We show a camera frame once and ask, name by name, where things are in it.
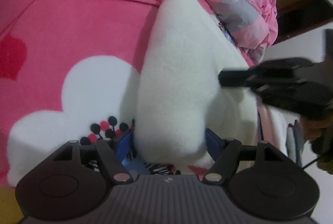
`red dot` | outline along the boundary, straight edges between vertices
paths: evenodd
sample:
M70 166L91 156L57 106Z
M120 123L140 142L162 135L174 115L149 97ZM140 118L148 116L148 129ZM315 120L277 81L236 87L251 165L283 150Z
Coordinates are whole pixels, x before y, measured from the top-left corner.
M116 132L114 133L116 135L116 137L120 136L122 134L122 130L117 129Z
M95 143L97 141L97 137L93 133L88 135L88 139L91 141L91 143Z
M101 121L101 122L99 123L99 125L100 125L101 130L102 130L103 132L105 132L106 130L108 130L108 129L110 128L109 123L106 122L106 121Z

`yellow surface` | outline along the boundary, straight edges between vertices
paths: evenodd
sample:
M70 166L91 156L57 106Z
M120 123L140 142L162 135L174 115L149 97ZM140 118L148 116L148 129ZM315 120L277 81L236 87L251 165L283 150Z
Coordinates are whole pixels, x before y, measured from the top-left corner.
M14 189L0 187L0 224L15 224L22 218Z

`black dot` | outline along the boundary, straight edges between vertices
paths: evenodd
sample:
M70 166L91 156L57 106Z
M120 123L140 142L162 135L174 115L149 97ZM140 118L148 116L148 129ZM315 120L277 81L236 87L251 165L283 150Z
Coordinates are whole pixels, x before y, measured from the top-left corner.
M119 125L119 129L120 129L121 132L125 132L128 129L127 123L121 123Z
M113 130L112 130L112 129L108 129L108 130L106 130L106 131L105 131L105 137L106 137L106 138L114 138L114 137L115 137L115 134L114 134Z
M117 121L116 117L114 117L114 116L110 116L110 117L108 118L108 123L109 123L111 126L116 126L117 123L118 123L118 121Z
M87 137L82 137L82 138L80 139L80 144L81 144L81 145L90 145L90 144L91 144L91 141L90 141L90 139L88 139Z
M93 123L93 124L90 126L90 130L91 130L91 132L93 132L95 135L98 135L99 132L101 131L101 127L100 127L97 123Z

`white fleece fabric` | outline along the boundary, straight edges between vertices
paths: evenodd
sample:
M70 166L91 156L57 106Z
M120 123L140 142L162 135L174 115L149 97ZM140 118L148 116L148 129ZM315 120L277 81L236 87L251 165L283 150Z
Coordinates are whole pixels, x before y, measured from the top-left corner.
M204 129L243 144L257 141L255 97L221 88L222 69L247 69L197 0L164 0L140 75L134 143L149 162L208 168Z

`black cable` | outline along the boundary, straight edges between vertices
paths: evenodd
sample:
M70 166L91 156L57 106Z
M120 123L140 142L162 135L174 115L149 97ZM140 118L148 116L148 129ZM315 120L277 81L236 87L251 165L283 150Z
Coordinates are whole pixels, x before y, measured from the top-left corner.
M306 165L303 167L303 169L308 168L308 167L311 166L313 163L317 162L318 159L319 159L319 157L317 157L316 159L312 160L310 163L306 164Z

